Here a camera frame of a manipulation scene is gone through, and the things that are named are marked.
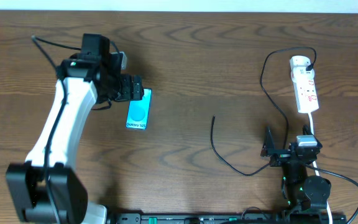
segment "power strip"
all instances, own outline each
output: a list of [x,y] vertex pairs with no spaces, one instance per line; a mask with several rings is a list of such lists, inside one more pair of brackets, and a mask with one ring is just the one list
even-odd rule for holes
[[314,69],[306,70],[310,63],[308,57],[299,55],[290,60],[291,79],[299,113],[311,113],[319,108],[316,86],[314,85]]

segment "blue circle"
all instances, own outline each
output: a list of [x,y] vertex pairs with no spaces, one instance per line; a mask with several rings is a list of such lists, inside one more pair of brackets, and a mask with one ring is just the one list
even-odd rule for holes
[[140,106],[133,106],[131,108],[131,118],[134,121],[142,121],[146,116],[146,112]]

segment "wood grain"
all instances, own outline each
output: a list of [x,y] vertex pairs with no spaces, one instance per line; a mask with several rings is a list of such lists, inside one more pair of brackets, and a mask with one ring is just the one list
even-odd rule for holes
[[[89,115],[77,174],[92,201],[152,213],[284,206],[281,170],[238,176],[213,154],[209,129],[216,114],[217,150],[239,169],[264,165],[264,128],[281,142],[284,121],[260,89],[260,69],[269,52],[297,45],[318,52],[320,109],[313,116],[324,146],[318,164],[358,181],[357,14],[0,11],[0,223],[17,223],[6,168],[32,149],[55,92],[54,72],[30,36],[79,46],[85,32],[114,40],[128,56],[127,72],[154,90],[146,131],[125,128],[128,103]],[[46,48],[56,62],[72,54]],[[275,55],[264,76],[290,119],[289,141],[308,123],[296,112],[289,79],[295,54],[311,56]],[[357,188],[326,177],[331,210],[350,217]]]

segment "white wall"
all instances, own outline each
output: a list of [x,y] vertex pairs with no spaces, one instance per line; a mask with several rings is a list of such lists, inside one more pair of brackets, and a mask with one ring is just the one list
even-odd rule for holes
[[358,0],[0,0],[0,9],[358,13]]

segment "robotic arm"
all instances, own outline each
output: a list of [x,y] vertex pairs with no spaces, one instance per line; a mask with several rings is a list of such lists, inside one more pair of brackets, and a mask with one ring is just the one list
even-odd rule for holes
[[[6,172],[20,221],[106,222],[106,207],[88,203],[86,189],[74,173],[78,143],[86,118],[95,104],[141,100],[144,95],[140,77],[121,75],[121,68],[126,66],[125,54],[117,48],[115,54],[110,54],[109,46],[106,37],[84,34],[81,53],[63,60],[57,67],[59,81],[55,100],[42,134],[24,164],[11,164]],[[52,136],[48,164],[45,164],[45,146],[64,101],[66,104]],[[45,169],[48,169],[48,177],[44,175]],[[45,178],[54,199],[47,193],[48,186],[39,184]]]

